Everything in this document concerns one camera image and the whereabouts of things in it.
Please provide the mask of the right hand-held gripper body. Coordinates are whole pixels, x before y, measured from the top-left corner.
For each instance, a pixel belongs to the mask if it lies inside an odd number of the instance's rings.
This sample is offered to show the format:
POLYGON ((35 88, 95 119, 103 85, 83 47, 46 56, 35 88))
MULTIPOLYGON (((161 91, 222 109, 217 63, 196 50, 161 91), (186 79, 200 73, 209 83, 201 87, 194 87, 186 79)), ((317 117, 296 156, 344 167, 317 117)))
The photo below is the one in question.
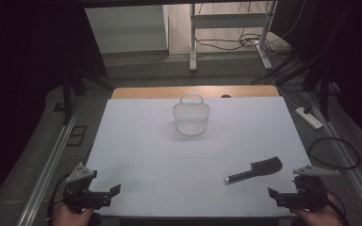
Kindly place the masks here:
POLYGON ((316 211, 323 208, 327 201, 327 192, 321 176, 339 176, 340 172, 335 169, 324 169, 307 165, 294 169, 293 183, 296 186, 295 193, 280 193, 277 200, 290 200, 290 208, 302 208, 316 211))

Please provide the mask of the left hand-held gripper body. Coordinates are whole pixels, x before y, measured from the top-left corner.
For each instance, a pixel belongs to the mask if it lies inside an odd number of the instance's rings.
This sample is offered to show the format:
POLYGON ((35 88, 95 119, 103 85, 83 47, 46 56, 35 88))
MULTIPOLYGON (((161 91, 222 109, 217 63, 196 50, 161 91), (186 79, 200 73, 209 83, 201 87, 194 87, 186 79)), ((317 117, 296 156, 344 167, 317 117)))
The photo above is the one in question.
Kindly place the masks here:
POLYGON ((80 213, 85 208, 100 209, 103 207, 102 200, 110 197, 109 192, 90 191, 91 182, 96 176, 96 170, 90 170, 83 164, 78 164, 67 177, 62 198, 63 202, 76 213, 80 213))

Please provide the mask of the white plastic basket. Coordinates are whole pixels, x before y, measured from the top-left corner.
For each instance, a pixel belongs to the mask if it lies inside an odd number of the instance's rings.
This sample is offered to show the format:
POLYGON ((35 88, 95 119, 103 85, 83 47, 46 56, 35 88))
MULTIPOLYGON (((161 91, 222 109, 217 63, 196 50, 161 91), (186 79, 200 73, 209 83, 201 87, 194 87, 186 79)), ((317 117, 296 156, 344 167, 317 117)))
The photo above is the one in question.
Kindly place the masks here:
POLYGON ((207 128, 210 107, 197 93, 183 95, 173 107, 176 130, 184 136, 201 135, 207 128))

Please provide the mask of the person's left hand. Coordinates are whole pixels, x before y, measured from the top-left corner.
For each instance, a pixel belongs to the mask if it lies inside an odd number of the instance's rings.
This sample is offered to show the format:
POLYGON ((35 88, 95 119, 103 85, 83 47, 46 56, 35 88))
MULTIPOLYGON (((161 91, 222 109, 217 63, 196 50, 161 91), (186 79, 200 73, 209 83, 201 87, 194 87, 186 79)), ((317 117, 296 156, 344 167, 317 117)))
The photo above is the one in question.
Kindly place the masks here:
POLYGON ((88 226, 93 209, 86 208, 80 214, 74 212, 68 205, 62 202, 54 217, 54 226, 88 226))

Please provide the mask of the person's right hand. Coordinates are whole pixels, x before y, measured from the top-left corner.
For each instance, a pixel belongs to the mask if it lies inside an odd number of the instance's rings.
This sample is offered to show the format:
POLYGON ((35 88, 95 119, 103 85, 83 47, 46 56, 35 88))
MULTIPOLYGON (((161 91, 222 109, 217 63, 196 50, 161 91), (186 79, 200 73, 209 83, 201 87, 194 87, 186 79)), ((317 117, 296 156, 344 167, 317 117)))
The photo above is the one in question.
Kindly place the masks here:
POLYGON ((330 206, 313 212, 305 209, 290 209, 290 212, 298 217, 292 226, 344 226, 345 223, 330 206))

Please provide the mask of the white table cover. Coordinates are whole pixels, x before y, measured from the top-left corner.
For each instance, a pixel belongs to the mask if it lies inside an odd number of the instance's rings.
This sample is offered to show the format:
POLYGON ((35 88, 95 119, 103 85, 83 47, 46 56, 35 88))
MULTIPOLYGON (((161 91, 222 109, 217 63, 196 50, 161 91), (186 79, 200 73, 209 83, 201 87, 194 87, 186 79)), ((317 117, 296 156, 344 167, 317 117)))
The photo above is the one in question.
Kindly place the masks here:
POLYGON ((209 99, 207 129, 181 135, 174 99, 110 100, 94 141, 90 186, 121 192, 103 216, 286 217, 268 188, 292 192, 293 170, 308 165, 287 105, 281 97, 209 99), (277 156, 283 168, 227 185, 227 176, 277 156))

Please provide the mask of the white power strip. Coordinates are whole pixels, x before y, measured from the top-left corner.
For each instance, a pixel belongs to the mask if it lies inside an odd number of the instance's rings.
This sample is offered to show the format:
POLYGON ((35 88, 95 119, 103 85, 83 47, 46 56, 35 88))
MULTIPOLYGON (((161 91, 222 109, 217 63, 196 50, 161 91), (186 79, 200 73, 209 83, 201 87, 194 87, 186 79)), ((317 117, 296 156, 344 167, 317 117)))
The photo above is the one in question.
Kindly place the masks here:
POLYGON ((299 107, 295 110, 295 112, 305 121, 307 122, 313 129, 319 130, 323 127, 323 124, 317 120, 312 114, 305 113, 304 108, 299 107))

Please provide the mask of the black tripod stand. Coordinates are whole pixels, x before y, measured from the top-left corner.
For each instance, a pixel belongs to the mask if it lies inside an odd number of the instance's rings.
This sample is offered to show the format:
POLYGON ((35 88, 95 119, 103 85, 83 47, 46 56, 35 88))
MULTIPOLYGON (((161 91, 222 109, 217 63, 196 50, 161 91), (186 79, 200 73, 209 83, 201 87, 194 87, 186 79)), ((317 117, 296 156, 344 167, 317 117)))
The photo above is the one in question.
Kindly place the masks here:
POLYGON ((320 85, 320 112, 327 121, 330 121, 328 114, 328 99, 330 95, 329 84, 331 76, 329 67, 323 60, 313 59, 306 62, 300 68, 288 73, 280 79, 277 79, 274 82, 274 85, 281 86, 306 71, 308 71, 308 75, 302 83, 302 88, 304 91, 313 91, 317 85, 320 85))
POLYGON ((64 125, 67 125, 73 115, 72 94, 74 91, 76 96, 83 96, 87 93, 87 88, 83 82, 83 78, 87 78, 92 83, 108 90, 113 91, 115 88, 109 83, 103 81, 99 77, 92 76, 86 71, 76 69, 73 73, 66 71, 62 76, 63 103, 64 103, 64 125))

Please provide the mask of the wooden table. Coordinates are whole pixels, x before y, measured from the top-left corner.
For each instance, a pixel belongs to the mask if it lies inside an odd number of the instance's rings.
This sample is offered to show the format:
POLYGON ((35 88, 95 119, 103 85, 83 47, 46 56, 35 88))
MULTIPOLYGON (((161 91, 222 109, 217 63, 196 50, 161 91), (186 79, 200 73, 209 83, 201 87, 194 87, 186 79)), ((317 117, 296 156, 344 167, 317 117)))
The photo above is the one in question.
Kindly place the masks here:
POLYGON ((112 92, 112 99, 176 99, 187 93, 198 93, 204 98, 277 97, 275 86, 190 86, 190 87, 152 87, 152 88, 117 88, 112 92))

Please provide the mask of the metal floor rail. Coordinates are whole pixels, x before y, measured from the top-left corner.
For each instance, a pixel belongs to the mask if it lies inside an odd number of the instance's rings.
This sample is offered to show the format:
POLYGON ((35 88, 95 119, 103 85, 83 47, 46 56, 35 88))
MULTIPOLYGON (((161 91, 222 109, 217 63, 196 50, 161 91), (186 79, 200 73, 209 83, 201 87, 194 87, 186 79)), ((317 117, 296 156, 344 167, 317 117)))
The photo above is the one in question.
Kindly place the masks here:
POLYGON ((47 188, 53 178, 54 172, 58 165, 58 161, 61 158, 64 147, 70 136, 71 130, 74 127, 74 123, 78 116, 78 112, 75 111, 70 117, 67 124, 62 127, 58 140, 51 153, 48 155, 48 159, 45 162, 41 174, 25 204, 25 208, 20 215, 16 226, 32 226, 36 215, 41 207, 43 197, 47 191, 47 188))
MULTIPOLYGON (((323 124, 323 128, 326 134, 330 137, 339 137, 339 134, 335 129, 334 125, 330 121, 327 121, 326 118, 324 118, 324 116, 322 115, 320 110, 320 102, 316 99, 316 95, 310 92, 305 92, 304 95, 307 97, 309 103, 312 104, 313 112, 316 115, 316 117, 319 119, 319 121, 323 124)), ((348 153, 348 148, 346 144, 342 144, 340 141, 334 141, 333 146, 335 152, 337 153, 339 161, 342 163, 344 167, 348 167, 354 162, 354 159, 348 153)), ((358 196, 362 200, 361 171, 359 170, 359 168, 348 169, 347 174, 349 175, 349 178, 352 184, 354 185, 354 188, 358 193, 358 196)))

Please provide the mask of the white desk frame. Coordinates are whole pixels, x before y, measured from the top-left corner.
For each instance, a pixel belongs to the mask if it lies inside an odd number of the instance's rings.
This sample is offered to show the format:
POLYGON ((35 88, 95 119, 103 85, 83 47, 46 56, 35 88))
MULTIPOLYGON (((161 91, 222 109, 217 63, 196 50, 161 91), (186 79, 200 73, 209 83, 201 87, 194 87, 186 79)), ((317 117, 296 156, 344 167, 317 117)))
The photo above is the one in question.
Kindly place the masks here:
POLYGON ((272 69, 271 62, 267 55, 265 40, 272 22, 276 1, 270 4, 266 12, 247 13, 247 14, 204 14, 197 15, 195 5, 190 4, 190 48, 189 48, 189 70, 197 71, 197 53, 195 31, 197 29, 216 29, 216 28, 262 28, 259 40, 254 42, 255 48, 261 58, 264 68, 267 71, 272 69))

